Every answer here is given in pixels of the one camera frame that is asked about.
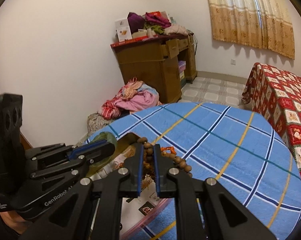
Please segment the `person's left hand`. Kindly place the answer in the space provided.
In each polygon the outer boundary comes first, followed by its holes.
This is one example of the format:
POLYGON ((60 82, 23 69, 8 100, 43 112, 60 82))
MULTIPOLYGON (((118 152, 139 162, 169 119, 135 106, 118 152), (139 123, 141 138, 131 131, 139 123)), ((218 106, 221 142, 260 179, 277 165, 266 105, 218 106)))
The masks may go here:
POLYGON ((8 227, 20 235, 32 225, 32 222, 24 220, 16 211, 1 212, 0 216, 8 227))

